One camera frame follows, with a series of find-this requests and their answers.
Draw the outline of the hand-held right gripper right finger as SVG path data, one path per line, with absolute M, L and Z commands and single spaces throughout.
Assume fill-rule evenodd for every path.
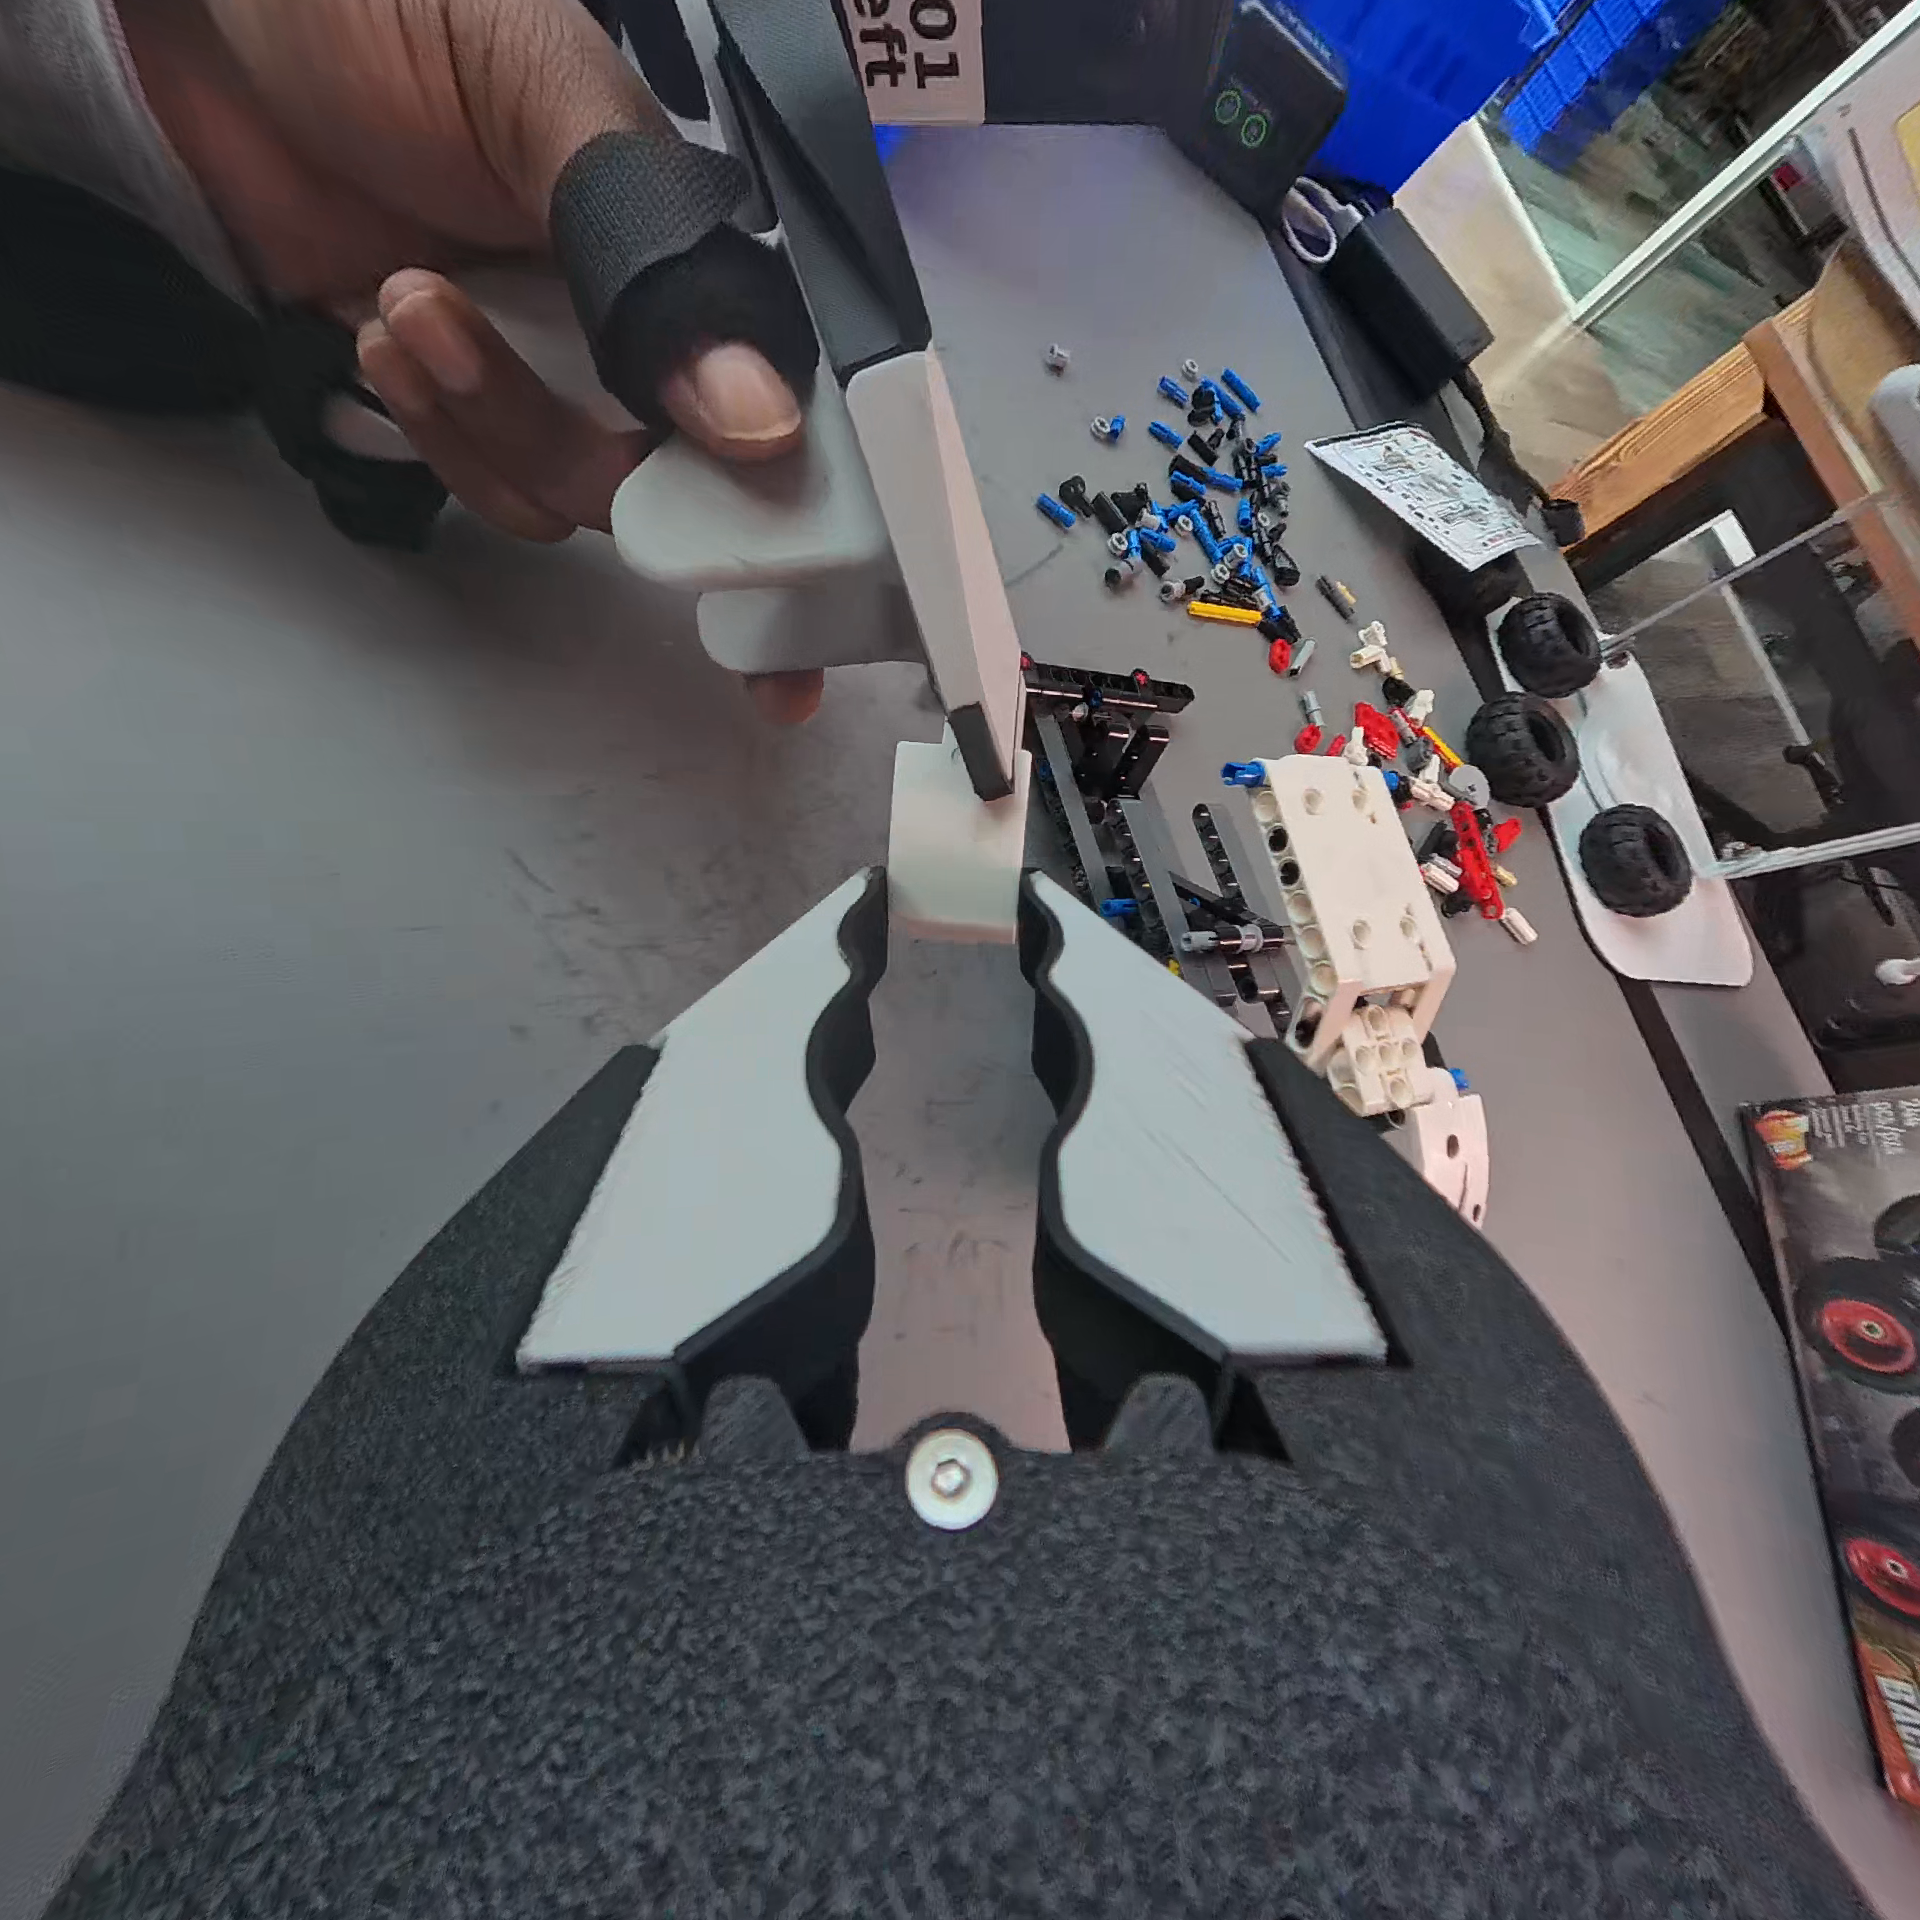
M 1387 1332 L 1260 1073 L 1270 1046 L 1043 872 L 1025 981 L 1051 1105 L 1034 1298 L 1069 1446 L 1169 1375 L 1214 1446 L 1277 1450 L 1260 1381 L 1378 1369 Z

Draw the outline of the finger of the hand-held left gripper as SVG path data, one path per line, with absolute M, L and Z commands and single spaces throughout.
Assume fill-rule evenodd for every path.
M 980 799 L 1009 799 L 1021 645 L 942 358 L 923 346 L 858 370 L 845 400 L 967 776 Z

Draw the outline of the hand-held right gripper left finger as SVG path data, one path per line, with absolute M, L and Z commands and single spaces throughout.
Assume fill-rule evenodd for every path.
M 886 900 L 885 869 L 854 870 L 643 1046 L 522 1375 L 650 1375 L 683 1440 L 722 1382 L 759 1378 L 807 1446 L 847 1446 L 876 1294 L 847 1113 L 876 1063 Z

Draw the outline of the white curved brick panel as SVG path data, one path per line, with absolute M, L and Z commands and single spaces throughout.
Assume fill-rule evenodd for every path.
M 982 799 L 950 724 L 940 743 L 899 743 L 886 839 L 894 929 L 940 943 L 1017 943 L 1030 753 L 1014 789 Z

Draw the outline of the brick-built truck chassis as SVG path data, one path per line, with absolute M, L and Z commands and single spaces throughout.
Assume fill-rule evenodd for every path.
M 1492 1149 L 1481 1096 L 1444 1064 L 1433 1022 L 1455 957 L 1398 789 L 1363 753 L 1230 760 L 1198 802 L 1203 854 L 1179 870 L 1148 796 L 1179 680 L 1019 656 L 1025 737 L 1073 889 L 1131 946 L 1251 1030 L 1270 1030 L 1371 1122 L 1454 1212 L 1485 1223 Z

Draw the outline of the printed sticker sheet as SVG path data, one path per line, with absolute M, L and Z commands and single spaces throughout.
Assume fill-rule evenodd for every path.
M 1546 542 L 1418 423 L 1309 438 L 1305 450 L 1460 568 L 1476 572 Z

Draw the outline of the person's left forearm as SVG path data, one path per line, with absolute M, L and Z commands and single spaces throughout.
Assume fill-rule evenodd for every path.
M 159 130 L 114 4 L 5 4 L 3 376 L 143 415 L 242 415 L 341 461 L 346 329 L 260 294 Z

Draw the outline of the grey desk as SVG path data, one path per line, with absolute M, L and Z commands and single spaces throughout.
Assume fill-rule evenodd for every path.
M 1025 645 L 1196 685 L 1188 808 L 1295 694 L 1098 583 L 1034 512 L 1196 354 L 1286 442 L 1349 421 L 1267 240 L 1156 134 L 911 134 L 890 165 Z M 1073 354 L 1063 374 L 1045 346 Z M 881 858 L 911 665 L 763 724 L 602 540 L 338 540 L 246 429 L 5 390 L 5 1916 L 42 1916 L 234 1529 L 350 1332 L 625 1042 Z M 1452 932 L 1490 1239 L 1642 1450 L 1763 1733 L 1882 1916 L 1916 1816 L 1867 1752 L 1791 1367 L 1581 936 Z M 977 1408 L 1059 1444 L 1029 1294 L 1049 1105 L 1005 951 L 900 943 L 854 1105 L 881 1248 L 859 1440 Z

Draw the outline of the person's left hand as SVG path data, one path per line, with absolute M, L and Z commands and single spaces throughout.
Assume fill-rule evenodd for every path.
M 733 464 L 802 442 L 745 343 L 702 343 L 634 429 L 543 384 L 454 273 L 546 254 L 597 137 L 683 142 L 579 4 L 117 4 L 146 104 L 266 294 L 351 326 L 356 370 L 451 496 L 508 537 L 611 529 L 663 441 Z

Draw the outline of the pile of blue black brick pins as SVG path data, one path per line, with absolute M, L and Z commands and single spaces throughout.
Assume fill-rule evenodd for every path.
M 1263 639 L 1274 672 L 1299 669 L 1309 641 L 1290 606 L 1305 575 L 1284 542 L 1282 432 L 1261 426 L 1261 400 L 1238 370 L 1194 356 L 1156 376 L 1154 401 L 1141 429 L 1156 474 L 1098 481 L 1073 471 L 1034 496 L 1034 512 L 1061 534 L 1094 532 L 1106 591 L 1148 578 L 1181 613 L 1201 597 L 1260 608 L 1263 624 L 1243 630 Z

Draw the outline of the pile of red white brick parts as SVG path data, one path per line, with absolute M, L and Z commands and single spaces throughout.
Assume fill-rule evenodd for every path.
M 1505 854 L 1521 837 L 1521 820 L 1498 814 L 1483 770 L 1455 751 L 1433 726 L 1433 693 L 1415 688 L 1393 654 L 1386 624 L 1357 629 L 1349 654 L 1363 680 L 1349 709 L 1326 716 L 1321 696 L 1301 693 L 1291 746 L 1299 753 L 1374 767 L 1396 814 L 1427 818 L 1407 826 L 1415 864 L 1446 918 L 1474 914 L 1494 922 L 1517 946 L 1539 929 L 1510 902 L 1517 887 Z

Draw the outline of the black device green display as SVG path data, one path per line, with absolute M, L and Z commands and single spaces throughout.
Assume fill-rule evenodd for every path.
M 1207 55 L 1196 156 L 1243 209 L 1274 220 L 1346 100 L 1341 62 L 1295 8 L 1230 1 Z

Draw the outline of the black power adapter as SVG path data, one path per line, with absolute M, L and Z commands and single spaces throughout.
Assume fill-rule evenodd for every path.
M 1363 213 L 1321 278 L 1415 400 L 1473 373 L 1498 337 L 1398 208 Z

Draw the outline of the black toy tyre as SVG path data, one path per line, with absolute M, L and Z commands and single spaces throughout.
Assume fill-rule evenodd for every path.
M 1494 802 L 1542 808 L 1580 780 L 1574 734 L 1546 696 L 1508 689 L 1473 716 L 1462 757 L 1479 767 Z
M 1483 622 L 1529 589 L 1529 578 L 1515 554 L 1465 567 L 1422 544 L 1413 551 L 1411 561 L 1431 601 L 1450 620 Z
M 1549 701 L 1574 696 L 1602 669 L 1588 613 L 1559 591 L 1513 601 L 1494 624 L 1494 650 L 1513 688 Z
M 1653 807 L 1604 807 L 1581 826 L 1574 853 L 1593 897 L 1622 918 L 1653 921 L 1692 897 L 1692 854 Z

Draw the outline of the white document stand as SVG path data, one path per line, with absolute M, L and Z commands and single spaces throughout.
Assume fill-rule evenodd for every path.
M 1580 780 L 1549 804 L 1583 929 L 1620 976 L 1738 989 L 1753 976 L 1739 889 L 1835 872 L 1873 904 L 1916 900 L 1890 857 L 1916 854 L 1916 630 L 1894 614 L 1850 509 L 1770 549 L 1732 513 L 1684 534 L 1593 613 L 1602 669 L 1551 701 Z M 1659 918 L 1602 906 L 1578 862 L 1587 820 L 1662 810 L 1694 862 L 1692 897 Z

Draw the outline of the blue plastic bin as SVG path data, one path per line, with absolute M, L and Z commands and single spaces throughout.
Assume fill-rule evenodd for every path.
M 1387 192 L 1474 119 L 1556 26 L 1548 1 L 1301 1 L 1299 12 L 1349 78 L 1349 100 L 1313 166 Z

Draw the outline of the toy truck set box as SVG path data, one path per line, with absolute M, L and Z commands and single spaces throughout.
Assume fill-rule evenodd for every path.
M 1917 1809 L 1917 1088 L 1742 1109 L 1887 1793 Z

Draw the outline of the wooden side table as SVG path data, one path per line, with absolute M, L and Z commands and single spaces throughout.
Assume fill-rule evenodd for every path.
M 1811 294 L 1561 477 L 1587 522 L 1569 551 L 1578 583 L 1602 588 L 1724 512 L 1764 545 L 1850 509 L 1916 632 L 1916 481 L 1870 406 L 1885 374 L 1916 364 L 1916 344 L 1873 263 L 1837 252 Z

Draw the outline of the stack of red blue bins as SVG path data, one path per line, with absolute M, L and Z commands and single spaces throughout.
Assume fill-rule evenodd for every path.
M 1571 166 L 1657 86 L 1724 12 L 1724 1 L 1588 1 L 1498 100 L 1507 140 L 1549 166 Z

